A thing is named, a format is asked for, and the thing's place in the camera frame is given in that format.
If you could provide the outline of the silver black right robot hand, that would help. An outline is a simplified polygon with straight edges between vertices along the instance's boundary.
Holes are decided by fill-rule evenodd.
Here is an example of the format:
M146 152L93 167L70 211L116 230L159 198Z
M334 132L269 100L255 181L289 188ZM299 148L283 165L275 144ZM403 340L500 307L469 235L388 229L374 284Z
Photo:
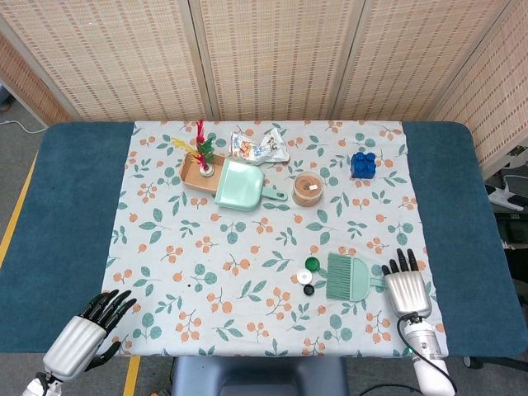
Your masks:
M382 266L391 306L399 318L409 314L427 318L432 311L431 300L414 253L401 248L396 253L397 259L390 259L388 265Z

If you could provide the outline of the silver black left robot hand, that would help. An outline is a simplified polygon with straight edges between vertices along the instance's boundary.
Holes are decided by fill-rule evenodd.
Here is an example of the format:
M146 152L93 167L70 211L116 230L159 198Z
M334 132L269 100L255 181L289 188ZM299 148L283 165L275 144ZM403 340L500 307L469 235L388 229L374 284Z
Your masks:
M73 316L46 352L45 372L65 382L107 363L120 349L113 341L106 351L99 349L119 321L135 305L131 291L112 290L96 295L78 315Z

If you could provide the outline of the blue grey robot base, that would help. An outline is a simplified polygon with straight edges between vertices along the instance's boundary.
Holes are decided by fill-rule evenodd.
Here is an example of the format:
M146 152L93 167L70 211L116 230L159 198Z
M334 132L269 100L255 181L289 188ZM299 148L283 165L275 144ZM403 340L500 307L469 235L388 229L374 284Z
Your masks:
M182 356L171 396L349 396L340 357Z

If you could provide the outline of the black wheeled chair base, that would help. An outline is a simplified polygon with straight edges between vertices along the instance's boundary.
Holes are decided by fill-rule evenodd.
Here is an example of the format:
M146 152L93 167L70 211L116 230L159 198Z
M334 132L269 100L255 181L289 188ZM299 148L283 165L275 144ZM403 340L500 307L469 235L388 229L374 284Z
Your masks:
M509 357L474 357L464 356L464 365L473 370L480 370L485 365L499 365L513 370L519 370L528 373L528 362Z

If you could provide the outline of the black equipment beside table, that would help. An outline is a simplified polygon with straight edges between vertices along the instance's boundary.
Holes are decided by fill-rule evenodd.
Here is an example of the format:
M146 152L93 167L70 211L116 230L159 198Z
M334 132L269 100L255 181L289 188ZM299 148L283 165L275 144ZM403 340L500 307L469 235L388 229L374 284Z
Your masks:
M503 215L500 231L511 277L528 284L528 214Z

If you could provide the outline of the white power strip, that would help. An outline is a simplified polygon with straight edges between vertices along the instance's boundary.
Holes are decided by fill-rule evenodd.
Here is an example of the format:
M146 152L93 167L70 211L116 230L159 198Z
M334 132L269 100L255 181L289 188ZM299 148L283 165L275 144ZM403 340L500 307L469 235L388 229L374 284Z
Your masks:
M492 204L519 212L528 210L528 198L510 192L507 188L501 189L490 185L486 185L485 187L488 193L488 199Z

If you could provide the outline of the blue building block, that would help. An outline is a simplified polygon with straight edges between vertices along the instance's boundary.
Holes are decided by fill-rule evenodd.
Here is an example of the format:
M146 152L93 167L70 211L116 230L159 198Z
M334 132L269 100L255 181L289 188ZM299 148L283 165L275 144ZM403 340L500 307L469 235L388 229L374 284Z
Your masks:
M376 172L374 153L357 152L351 157L351 177L355 179L373 179Z

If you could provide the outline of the blue felt table cover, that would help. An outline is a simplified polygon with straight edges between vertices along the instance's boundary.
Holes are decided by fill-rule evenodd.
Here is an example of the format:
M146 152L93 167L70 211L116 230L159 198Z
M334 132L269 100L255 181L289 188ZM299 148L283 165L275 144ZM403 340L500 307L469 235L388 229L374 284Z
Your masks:
M452 356L515 356L528 327L469 130L408 121L409 165ZM43 352L101 289L130 122L44 135L0 268L0 353Z

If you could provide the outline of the clear round jar brown content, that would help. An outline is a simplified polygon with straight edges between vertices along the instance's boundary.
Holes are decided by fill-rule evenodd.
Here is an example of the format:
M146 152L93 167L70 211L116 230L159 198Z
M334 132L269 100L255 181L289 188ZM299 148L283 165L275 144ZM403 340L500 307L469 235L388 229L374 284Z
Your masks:
M301 172L294 179L292 199L302 207L316 205L323 195L323 181L313 172Z

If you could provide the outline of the floral print tablecloth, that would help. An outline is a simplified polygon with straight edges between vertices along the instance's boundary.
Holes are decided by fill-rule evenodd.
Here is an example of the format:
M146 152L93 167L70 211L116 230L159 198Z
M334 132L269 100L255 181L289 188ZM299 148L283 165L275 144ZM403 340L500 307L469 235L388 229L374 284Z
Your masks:
M108 337L122 356L408 354L385 289L359 302L326 297L330 252L360 258L382 278L398 248L414 251L436 293L402 124L208 122L205 136L226 156L233 132L260 141L274 127L290 161L263 165L265 184L290 194L297 175L313 172L323 181L316 205L263 199L248 212L222 208L180 178L185 153L171 139L193 144L193 122L134 125L102 283L136 299ZM375 154L373 179L351 177L357 152ZM308 257L320 261L310 297L296 279Z

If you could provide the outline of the mint green dustpan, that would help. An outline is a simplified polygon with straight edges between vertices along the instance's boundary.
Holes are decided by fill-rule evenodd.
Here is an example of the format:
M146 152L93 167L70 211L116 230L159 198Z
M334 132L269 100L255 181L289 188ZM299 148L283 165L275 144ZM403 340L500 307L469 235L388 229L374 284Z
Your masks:
M248 212L257 208L262 197L281 202L288 200L286 192L264 186L264 173L259 167L226 159L215 193L215 204Z

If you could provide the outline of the brown rectangular tray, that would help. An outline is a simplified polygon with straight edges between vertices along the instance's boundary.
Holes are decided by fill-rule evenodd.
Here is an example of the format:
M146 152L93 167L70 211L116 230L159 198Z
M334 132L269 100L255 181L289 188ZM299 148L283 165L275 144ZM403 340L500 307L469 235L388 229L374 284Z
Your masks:
M200 172L200 165L195 163L189 153L186 154L180 168L180 178L189 188L214 195L219 186L224 160L226 157L215 155L210 167L214 170L209 177L204 177Z

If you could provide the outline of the crumpled snack wrapper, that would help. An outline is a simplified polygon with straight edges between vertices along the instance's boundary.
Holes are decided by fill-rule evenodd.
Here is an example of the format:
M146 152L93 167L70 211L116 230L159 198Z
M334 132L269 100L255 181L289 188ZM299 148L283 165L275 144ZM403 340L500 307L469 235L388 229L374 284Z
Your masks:
M286 144L276 127L265 132L259 144L242 133L233 132L229 152L232 158L255 166L263 163L287 163L290 161Z

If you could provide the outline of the colourful feather shuttlecock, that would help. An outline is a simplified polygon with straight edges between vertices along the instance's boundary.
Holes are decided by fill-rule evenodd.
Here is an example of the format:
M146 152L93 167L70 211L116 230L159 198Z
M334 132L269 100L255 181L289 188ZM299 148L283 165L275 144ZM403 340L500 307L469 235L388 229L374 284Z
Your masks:
M212 146L212 139L205 138L204 123L205 121L203 119L196 122L197 132L194 146L177 138L172 138L171 143L176 149L183 149L191 155L191 160L199 165L200 173L203 177L212 177L215 172L212 166L214 148Z

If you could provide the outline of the bamboo folding screen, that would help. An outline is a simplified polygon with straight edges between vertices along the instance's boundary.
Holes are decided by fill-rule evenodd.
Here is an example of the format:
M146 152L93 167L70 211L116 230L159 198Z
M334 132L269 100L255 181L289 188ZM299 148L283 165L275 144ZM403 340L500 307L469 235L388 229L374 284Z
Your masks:
M528 0L0 0L0 82L66 120L447 120L528 149Z

